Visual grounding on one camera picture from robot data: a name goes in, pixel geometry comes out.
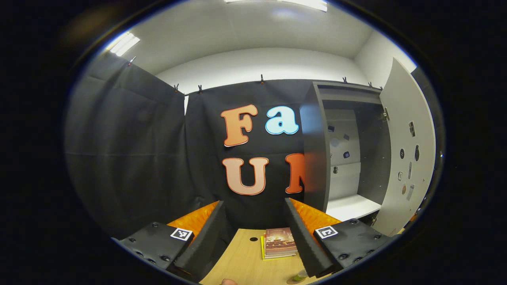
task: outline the white wall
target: white wall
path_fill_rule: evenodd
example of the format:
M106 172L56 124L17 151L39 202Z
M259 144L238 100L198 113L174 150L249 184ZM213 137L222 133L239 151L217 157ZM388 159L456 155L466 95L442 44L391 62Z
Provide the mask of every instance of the white wall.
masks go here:
M203 89L275 79L313 79L342 81L367 85L365 75L349 58L323 52L258 48L231 51L201 57L164 72L157 77L167 84L176 85L184 94Z
M374 30L356 55L354 62L374 87L385 86L391 72L392 58L396 58L409 72L416 64L395 43Z

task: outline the book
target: book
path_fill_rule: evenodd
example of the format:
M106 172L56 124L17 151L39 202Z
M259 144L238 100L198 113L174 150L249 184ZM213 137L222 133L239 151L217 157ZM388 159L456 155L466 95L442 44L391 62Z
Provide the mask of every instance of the book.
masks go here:
M289 258L289 257L292 257L296 254L292 254L292 255L289 255L289 256L284 256L284 257L267 257L264 255L264 235L261 236L261 251L262 251L262 260L276 260L276 259L283 259L283 258Z
M264 237L265 258L292 256L298 252L290 228L267 229Z

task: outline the black fabric backdrop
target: black fabric backdrop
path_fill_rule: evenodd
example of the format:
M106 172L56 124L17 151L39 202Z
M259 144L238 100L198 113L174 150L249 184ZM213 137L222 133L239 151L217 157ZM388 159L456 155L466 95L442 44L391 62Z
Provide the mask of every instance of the black fabric backdrop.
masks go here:
M189 94L186 125L188 162L194 187L199 193L210 193L223 200L229 222L234 228L266 229L286 227L283 218L285 197L303 201L304 191L287 194L290 166L285 157L303 153L303 132L299 106L311 87L308 80L274 80L247 82L206 89L202 94ZM227 137L225 119L220 114L225 110L253 104L258 114L250 116L252 130L243 134L248 142L234 147L225 147ZM268 121L266 112L275 106L287 106L294 110L297 133L287 135L269 134L265 129ZM229 189L226 170L222 165L225 158L241 158L241 181L246 186L254 184L254 168L248 161L254 157L266 157L266 187L258 195L245 196Z
M190 181L184 96L109 52L71 92L65 156L85 207L112 237L170 222L203 204Z

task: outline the fluorescent light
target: fluorescent light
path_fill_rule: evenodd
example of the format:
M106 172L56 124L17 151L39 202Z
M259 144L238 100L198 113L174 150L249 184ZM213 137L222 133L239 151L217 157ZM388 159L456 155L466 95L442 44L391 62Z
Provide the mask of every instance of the fluorescent light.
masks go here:
M107 46L106 50L110 50L112 53L115 53L118 56L122 56L126 51L128 51L139 41L140 39L134 36L134 34L126 32L121 36L117 37L114 41L112 41Z
M225 3L233 3L233 2L240 2L240 1L248 1L248 0L224 0ZM315 8L324 12L328 11L328 3L323 0L272 0L272 1L279 1L279 2L289 2L299 5L304 5L310 8Z

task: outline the cabinet door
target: cabinet door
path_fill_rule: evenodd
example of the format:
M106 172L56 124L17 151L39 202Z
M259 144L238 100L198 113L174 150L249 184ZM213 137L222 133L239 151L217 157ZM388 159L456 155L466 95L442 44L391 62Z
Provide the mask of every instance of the cabinet door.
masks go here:
M393 236L414 215L428 190L435 163L435 130L421 89L396 59L380 100L389 117L391 171L373 228Z

